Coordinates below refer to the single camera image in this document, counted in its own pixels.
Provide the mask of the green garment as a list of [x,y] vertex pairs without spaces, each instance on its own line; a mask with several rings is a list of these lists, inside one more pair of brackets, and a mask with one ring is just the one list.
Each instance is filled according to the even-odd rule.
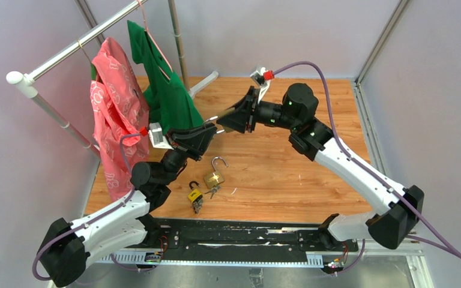
[[202,125],[193,99],[150,33],[132,21],[127,22],[127,29],[133,61],[143,65],[149,81],[143,96],[149,105],[150,123],[160,124],[164,133]]

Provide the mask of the pink patterned garment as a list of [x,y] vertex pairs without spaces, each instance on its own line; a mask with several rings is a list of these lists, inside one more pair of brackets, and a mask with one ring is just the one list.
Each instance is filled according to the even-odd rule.
[[92,60],[95,78],[89,97],[94,113],[94,139],[100,148],[110,199],[130,192],[129,168],[149,156],[149,139],[139,135],[149,124],[149,106],[119,43],[105,39]]

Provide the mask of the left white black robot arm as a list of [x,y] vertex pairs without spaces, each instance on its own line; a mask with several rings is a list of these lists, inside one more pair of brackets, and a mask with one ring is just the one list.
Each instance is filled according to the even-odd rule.
[[165,203],[169,184],[187,161],[201,160],[215,134],[213,123],[170,129],[161,139],[168,149],[159,162],[140,161],[131,167],[131,187],[125,196],[85,217],[52,222],[33,260],[33,276],[65,287],[113,252],[140,243],[155,247],[160,226],[150,213]]

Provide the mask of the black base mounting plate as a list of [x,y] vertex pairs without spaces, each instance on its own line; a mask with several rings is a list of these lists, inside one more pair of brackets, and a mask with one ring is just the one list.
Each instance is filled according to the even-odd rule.
[[320,236],[318,224],[159,218],[160,238],[154,245],[134,244],[158,251],[167,245],[165,260],[213,263],[307,263],[307,253],[341,256],[357,252],[358,244],[342,244]]

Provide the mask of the aluminium frame rail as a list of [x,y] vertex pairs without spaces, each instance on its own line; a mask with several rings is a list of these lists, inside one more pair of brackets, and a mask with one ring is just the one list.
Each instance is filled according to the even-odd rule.
[[363,84],[373,68],[379,55],[387,45],[391,34],[394,32],[398,22],[403,17],[405,10],[409,7],[410,0],[400,0],[397,2],[391,16],[382,29],[378,39],[366,58],[357,77],[352,81],[352,90],[357,105],[358,114],[360,117],[361,128],[363,129],[364,140],[367,146],[367,152],[373,167],[380,172],[387,174],[387,169],[382,160],[382,151],[378,143],[375,126],[370,119],[369,104],[363,88]]

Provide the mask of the yellow black padlock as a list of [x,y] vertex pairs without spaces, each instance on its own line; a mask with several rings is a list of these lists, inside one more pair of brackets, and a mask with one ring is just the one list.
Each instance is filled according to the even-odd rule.
[[188,199],[195,214],[200,213],[203,205],[203,194],[200,191],[200,185],[196,181],[190,181],[188,186],[191,192],[188,194]]

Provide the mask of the brass padlock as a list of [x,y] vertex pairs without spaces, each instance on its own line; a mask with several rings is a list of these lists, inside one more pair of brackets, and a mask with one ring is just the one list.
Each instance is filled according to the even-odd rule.
[[221,188],[221,184],[225,182],[225,179],[221,172],[216,168],[215,162],[217,160],[221,160],[223,164],[227,167],[228,164],[226,160],[222,157],[214,157],[211,160],[212,165],[212,172],[207,174],[203,180],[208,188],[207,194],[210,194],[210,198],[212,199],[215,193]]
[[209,124],[213,123],[215,125],[220,125],[221,127],[217,129],[216,134],[223,134],[223,133],[231,133],[234,130],[231,128],[228,128],[227,126],[224,126],[223,124],[220,124],[219,121],[221,121],[223,118],[225,118],[227,115],[229,115],[231,112],[234,112],[235,109],[233,107],[227,108],[222,110],[221,112],[218,112],[216,115],[209,117],[204,121],[204,124]]

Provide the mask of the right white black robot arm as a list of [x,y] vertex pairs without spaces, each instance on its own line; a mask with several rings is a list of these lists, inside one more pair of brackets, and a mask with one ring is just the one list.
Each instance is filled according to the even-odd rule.
[[251,86],[217,123],[242,134],[254,131],[258,123],[288,129],[294,150],[342,178],[373,209],[330,215],[318,228],[321,247],[331,251],[343,241],[372,238],[385,248],[397,249],[419,221],[423,191],[416,185],[406,188],[381,174],[335,136],[315,117],[319,101],[307,84],[290,85],[280,104],[261,101],[259,94],[260,90]]

